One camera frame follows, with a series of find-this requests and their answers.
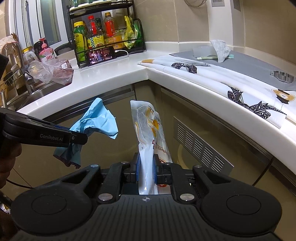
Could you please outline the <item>white yellow snack bag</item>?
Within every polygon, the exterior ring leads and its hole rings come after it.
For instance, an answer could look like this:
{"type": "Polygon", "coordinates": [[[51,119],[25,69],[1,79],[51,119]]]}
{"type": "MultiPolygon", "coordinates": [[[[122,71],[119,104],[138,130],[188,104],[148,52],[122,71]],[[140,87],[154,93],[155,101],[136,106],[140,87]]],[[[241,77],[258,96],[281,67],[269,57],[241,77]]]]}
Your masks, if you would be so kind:
{"type": "Polygon", "coordinates": [[[161,163],[172,162],[159,113],[146,101],[132,100],[130,107],[140,156],[139,194],[169,194],[171,190],[168,185],[158,185],[154,180],[154,155],[158,155],[161,163]]]}

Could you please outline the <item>white toothbrush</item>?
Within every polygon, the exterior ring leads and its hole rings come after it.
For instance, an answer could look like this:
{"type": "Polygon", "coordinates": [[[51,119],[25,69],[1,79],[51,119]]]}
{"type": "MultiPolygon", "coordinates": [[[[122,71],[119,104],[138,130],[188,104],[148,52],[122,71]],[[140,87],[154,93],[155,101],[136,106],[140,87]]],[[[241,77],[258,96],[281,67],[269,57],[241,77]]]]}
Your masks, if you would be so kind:
{"type": "MultiPolygon", "coordinates": [[[[206,57],[197,57],[196,58],[197,60],[217,60],[218,59],[218,56],[214,56],[214,55],[211,55],[211,56],[206,56],[206,57]]],[[[226,59],[234,59],[234,55],[233,54],[229,54],[226,59]]]]}

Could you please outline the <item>translucent plastic box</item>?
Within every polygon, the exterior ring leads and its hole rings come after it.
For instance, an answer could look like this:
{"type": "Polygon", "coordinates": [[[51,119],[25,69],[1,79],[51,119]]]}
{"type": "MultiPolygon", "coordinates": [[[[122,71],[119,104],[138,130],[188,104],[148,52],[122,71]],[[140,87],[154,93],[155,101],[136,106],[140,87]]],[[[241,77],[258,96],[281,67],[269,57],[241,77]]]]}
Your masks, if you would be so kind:
{"type": "Polygon", "coordinates": [[[217,53],[213,46],[198,46],[193,49],[194,57],[216,56],[217,53]]]}

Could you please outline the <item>white paper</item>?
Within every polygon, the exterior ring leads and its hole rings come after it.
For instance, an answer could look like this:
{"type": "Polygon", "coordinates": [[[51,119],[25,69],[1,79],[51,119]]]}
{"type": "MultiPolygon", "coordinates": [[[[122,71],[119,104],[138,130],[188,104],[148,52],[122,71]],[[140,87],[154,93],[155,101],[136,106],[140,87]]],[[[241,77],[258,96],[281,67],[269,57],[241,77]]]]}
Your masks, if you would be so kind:
{"type": "Polygon", "coordinates": [[[224,60],[229,56],[231,51],[230,48],[227,46],[226,42],[223,40],[211,40],[210,43],[216,51],[218,63],[224,62],[224,60]]]}

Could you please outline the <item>cabinet vent grille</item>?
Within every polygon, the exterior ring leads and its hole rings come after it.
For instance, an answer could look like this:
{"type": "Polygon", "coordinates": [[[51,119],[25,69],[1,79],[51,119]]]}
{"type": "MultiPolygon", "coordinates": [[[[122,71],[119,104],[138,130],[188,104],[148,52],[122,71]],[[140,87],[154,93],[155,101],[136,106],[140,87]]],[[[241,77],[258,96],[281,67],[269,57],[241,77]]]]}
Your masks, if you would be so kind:
{"type": "Polygon", "coordinates": [[[174,138],[203,166],[227,176],[233,170],[229,161],[175,117],[174,138]]]}

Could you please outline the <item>plastic bag with meat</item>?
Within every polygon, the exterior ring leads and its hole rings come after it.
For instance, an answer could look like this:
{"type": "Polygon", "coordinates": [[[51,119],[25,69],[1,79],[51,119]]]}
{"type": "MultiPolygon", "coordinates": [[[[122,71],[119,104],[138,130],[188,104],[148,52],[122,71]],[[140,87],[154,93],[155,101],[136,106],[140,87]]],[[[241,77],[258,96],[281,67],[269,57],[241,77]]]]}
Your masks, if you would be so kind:
{"type": "Polygon", "coordinates": [[[68,60],[52,59],[46,63],[32,61],[28,67],[29,74],[44,83],[55,82],[62,85],[72,83],[74,70],[68,60]]]}

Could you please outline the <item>clear lidded jar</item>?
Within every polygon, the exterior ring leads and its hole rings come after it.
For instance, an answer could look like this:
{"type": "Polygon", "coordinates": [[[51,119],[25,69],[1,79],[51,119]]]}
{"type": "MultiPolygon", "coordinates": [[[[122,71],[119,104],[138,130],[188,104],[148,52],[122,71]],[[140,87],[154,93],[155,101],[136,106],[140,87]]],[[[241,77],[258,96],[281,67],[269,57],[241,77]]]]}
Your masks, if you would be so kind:
{"type": "Polygon", "coordinates": [[[23,62],[25,67],[29,67],[29,64],[35,60],[39,61],[32,46],[23,49],[23,62]]]}

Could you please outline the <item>pink soap dispenser bottle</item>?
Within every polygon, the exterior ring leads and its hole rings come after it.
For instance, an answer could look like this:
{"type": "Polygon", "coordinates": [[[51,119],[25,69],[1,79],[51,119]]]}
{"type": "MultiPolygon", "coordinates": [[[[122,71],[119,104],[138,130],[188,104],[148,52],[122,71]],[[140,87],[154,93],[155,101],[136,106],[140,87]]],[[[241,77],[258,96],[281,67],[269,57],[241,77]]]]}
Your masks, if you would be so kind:
{"type": "Polygon", "coordinates": [[[41,51],[39,53],[39,58],[42,63],[47,63],[50,60],[56,58],[54,54],[54,50],[48,46],[48,43],[45,38],[41,38],[40,41],[42,42],[41,51]]]}

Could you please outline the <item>smartphone showing video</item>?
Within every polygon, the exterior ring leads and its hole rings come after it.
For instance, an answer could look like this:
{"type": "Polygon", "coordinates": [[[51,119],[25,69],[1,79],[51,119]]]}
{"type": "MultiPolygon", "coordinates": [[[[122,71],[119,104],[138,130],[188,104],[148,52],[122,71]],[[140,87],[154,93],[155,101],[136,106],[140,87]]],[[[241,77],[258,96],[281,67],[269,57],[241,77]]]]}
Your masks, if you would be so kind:
{"type": "Polygon", "coordinates": [[[91,49],[86,52],[86,62],[88,65],[102,63],[115,58],[115,51],[112,46],[91,49]]]}

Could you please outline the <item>green label oil bottle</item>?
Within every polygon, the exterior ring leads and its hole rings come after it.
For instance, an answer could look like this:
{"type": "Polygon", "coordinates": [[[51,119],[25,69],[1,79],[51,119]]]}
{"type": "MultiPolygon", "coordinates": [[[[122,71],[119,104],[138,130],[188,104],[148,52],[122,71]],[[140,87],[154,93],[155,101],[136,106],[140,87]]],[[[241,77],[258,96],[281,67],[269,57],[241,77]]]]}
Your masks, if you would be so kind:
{"type": "Polygon", "coordinates": [[[74,23],[74,39],[76,45],[76,52],[79,62],[85,62],[85,54],[88,49],[86,40],[86,28],[83,21],[78,21],[74,23]]]}

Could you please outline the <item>red cap sauce bottle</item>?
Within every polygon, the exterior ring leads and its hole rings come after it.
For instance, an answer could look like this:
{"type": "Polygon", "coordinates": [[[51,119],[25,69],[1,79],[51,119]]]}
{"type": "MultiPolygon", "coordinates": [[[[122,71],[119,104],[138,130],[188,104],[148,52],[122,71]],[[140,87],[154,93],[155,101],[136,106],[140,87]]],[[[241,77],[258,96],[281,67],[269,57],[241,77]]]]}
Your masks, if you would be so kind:
{"type": "Polygon", "coordinates": [[[104,34],[102,29],[98,26],[93,15],[88,17],[89,21],[89,29],[88,29],[88,37],[87,44],[88,49],[94,49],[97,47],[102,47],[105,45],[104,42],[104,34]]]}

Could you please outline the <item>orange cap oil bottle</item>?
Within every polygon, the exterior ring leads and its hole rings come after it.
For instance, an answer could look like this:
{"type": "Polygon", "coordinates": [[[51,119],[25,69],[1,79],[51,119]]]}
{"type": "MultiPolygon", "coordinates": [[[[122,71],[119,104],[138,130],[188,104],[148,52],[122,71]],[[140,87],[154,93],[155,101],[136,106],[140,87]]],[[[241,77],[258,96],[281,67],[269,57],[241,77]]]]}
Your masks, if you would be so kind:
{"type": "Polygon", "coordinates": [[[113,44],[114,49],[122,48],[121,33],[118,31],[116,20],[112,17],[111,12],[105,13],[104,26],[106,35],[105,43],[107,45],[113,44]]]}

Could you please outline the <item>yellow green snack bag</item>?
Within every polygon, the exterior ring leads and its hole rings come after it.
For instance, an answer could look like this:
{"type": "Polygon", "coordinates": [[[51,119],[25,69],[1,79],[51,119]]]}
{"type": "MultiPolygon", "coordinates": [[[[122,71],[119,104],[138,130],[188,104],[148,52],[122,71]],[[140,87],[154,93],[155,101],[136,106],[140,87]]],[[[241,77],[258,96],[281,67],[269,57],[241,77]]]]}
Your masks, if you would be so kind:
{"type": "Polygon", "coordinates": [[[142,46],[142,33],[139,25],[134,23],[130,16],[124,16],[126,23],[126,30],[123,43],[127,49],[142,46]]]}

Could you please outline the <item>white patterned cloth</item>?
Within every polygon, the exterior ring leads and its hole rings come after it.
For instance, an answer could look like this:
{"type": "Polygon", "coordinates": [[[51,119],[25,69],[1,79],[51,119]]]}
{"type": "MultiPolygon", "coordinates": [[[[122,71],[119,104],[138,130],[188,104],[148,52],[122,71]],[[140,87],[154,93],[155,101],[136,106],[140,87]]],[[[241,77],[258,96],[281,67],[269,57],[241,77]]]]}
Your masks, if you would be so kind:
{"type": "Polygon", "coordinates": [[[188,80],[248,109],[281,128],[295,122],[295,91],[278,89],[253,77],[213,64],[172,55],[140,61],[140,65],[188,80]]]}

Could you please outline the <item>grey counter mat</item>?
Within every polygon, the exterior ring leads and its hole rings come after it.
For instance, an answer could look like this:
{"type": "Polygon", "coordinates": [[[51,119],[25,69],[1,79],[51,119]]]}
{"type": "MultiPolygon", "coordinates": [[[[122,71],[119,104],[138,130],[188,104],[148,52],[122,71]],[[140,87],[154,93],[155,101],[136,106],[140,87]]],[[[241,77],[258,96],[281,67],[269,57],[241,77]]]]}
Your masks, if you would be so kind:
{"type": "MultiPolygon", "coordinates": [[[[206,60],[205,62],[253,77],[281,90],[295,91],[295,78],[293,83],[284,83],[271,76],[270,73],[272,71],[284,72],[280,68],[236,51],[231,51],[230,54],[234,55],[234,59],[225,59],[222,63],[218,63],[218,60],[206,60]]],[[[185,59],[196,60],[193,49],[190,51],[173,53],[172,55],[185,59]]]]}

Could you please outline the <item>metal cookie cutter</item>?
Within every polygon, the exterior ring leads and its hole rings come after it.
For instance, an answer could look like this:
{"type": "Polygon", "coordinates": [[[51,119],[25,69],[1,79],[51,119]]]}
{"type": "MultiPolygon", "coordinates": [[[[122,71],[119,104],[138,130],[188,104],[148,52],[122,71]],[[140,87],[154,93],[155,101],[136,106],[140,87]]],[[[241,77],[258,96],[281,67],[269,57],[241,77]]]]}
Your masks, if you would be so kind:
{"type": "Polygon", "coordinates": [[[295,78],[293,75],[281,71],[272,71],[270,74],[284,83],[293,83],[295,78]]]}

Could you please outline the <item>left wall vent grille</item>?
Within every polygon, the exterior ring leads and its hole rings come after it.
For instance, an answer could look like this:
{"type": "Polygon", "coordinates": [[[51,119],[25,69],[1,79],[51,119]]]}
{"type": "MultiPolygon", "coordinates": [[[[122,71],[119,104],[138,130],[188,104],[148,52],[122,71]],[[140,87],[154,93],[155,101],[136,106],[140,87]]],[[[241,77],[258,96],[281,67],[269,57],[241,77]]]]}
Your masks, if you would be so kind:
{"type": "Polygon", "coordinates": [[[225,2],[224,0],[211,0],[211,5],[212,7],[224,7],[225,6],[225,2]]]}

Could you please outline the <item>wall vent grille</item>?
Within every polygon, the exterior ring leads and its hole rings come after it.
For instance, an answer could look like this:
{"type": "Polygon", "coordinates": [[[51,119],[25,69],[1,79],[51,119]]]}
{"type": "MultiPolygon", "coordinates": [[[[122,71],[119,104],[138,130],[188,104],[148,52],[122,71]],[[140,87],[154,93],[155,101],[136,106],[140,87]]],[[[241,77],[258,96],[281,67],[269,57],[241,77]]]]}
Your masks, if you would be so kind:
{"type": "Polygon", "coordinates": [[[233,0],[233,8],[241,11],[240,0],[233,0]]]}
{"type": "Polygon", "coordinates": [[[212,7],[224,7],[225,6],[225,2],[224,0],[211,0],[211,5],[212,7]]]}

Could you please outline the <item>right wall vent grille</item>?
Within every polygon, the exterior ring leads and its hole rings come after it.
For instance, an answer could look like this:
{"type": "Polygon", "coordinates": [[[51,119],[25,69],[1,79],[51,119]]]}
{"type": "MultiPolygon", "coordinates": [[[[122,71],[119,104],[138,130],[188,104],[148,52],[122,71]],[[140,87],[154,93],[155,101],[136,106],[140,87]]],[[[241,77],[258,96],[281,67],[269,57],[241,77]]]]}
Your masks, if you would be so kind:
{"type": "Polygon", "coordinates": [[[233,0],[233,8],[241,11],[240,0],[233,0]]]}

